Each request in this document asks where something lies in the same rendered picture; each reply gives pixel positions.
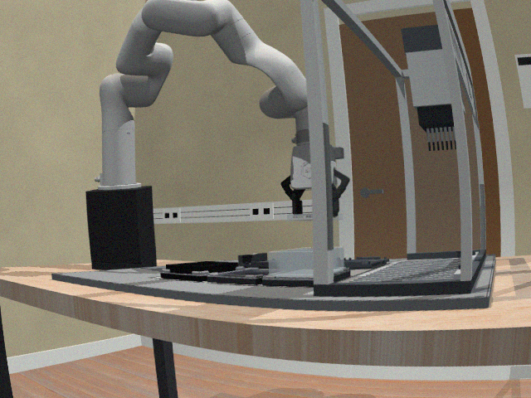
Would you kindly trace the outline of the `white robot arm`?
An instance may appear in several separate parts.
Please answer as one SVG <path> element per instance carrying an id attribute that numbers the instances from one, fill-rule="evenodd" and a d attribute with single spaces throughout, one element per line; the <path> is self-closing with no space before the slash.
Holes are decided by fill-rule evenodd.
<path id="1" fill-rule="evenodd" d="M 120 48 L 116 69 L 121 74 L 108 75 L 100 84 L 102 173 L 95 177 L 100 182 L 98 190 L 141 187 L 135 181 L 134 118 L 128 108 L 152 105 L 168 77 L 173 51 L 156 43 L 161 32 L 211 35 L 232 63 L 263 71 L 276 86 L 261 96 L 261 111 L 273 119 L 295 118 L 292 143 L 309 142 L 305 77 L 288 56 L 258 38 L 231 2 L 148 0 Z"/>

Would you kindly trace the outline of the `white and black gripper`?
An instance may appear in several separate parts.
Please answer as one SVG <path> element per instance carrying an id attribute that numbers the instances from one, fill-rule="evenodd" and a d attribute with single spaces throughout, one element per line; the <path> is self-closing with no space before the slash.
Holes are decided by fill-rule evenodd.
<path id="1" fill-rule="evenodd" d="M 285 194 L 292 200 L 293 215 L 303 214 L 300 198 L 304 191 L 312 190 L 309 142 L 297 143 L 297 146 L 293 147 L 290 175 L 280 185 L 283 187 Z M 290 185 L 294 191 L 290 189 Z"/>

